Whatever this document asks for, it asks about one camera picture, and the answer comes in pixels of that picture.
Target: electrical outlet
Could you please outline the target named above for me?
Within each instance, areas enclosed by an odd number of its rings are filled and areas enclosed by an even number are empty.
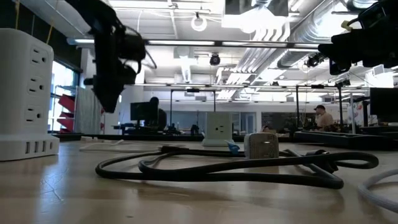
[[[49,63],[49,53],[40,47],[33,45],[30,49],[30,63],[37,66],[45,66]]]
[[[47,92],[43,79],[31,76],[27,84],[27,92],[30,95],[43,95]]]
[[[206,138],[210,139],[231,139],[232,138],[232,122],[229,113],[212,113],[207,114]]]
[[[29,105],[25,110],[25,121],[34,124],[42,121],[44,117],[42,108]]]

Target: wooden table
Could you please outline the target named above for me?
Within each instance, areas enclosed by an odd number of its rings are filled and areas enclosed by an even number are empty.
[[[161,142],[133,142],[112,148],[153,150]],[[197,143],[173,142],[192,149]],[[380,159],[372,170],[340,168],[341,190],[259,182],[141,182],[98,177],[97,163],[122,154],[80,152],[81,142],[61,144],[58,156],[0,163],[0,223],[398,223],[398,214],[358,196],[356,186],[370,175],[398,168],[397,152],[374,152]],[[299,152],[318,146],[280,144]],[[342,149],[327,148],[331,152]],[[163,161],[176,168],[230,159],[184,157]],[[133,170],[135,162],[110,167]],[[294,166],[244,169],[241,172],[302,174]],[[398,179],[374,191],[398,201]]]

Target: power adapter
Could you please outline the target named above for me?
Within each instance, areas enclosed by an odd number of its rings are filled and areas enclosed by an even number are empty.
[[[278,137],[272,133],[248,134],[244,137],[244,154],[247,159],[278,158]]]
[[[58,153],[47,134],[53,50],[15,29],[0,29],[0,161]]]

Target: security camera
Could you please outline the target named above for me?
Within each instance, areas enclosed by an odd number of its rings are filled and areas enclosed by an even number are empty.
[[[214,53],[211,58],[210,58],[210,65],[212,66],[217,66],[219,65],[221,62],[220,57],[218,56],[218,54]]]

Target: man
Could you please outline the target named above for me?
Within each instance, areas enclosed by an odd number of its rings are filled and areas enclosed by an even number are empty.
[[[317,126],[321,130],[323,130],[324,127],[327,127],[334,123],[332,115],[326,112],[326,109],[323,105],[318,105],[314,110],[316,111],[317,115],[319,115],[317,120]]]
[[[167,114],[164,110],[159,108],[159,99],[157,97],[152,97],[149,103],[158,107],[157,121],[146,121],[145,126],[157,126],[158,131],[163,131],[167,125]]]

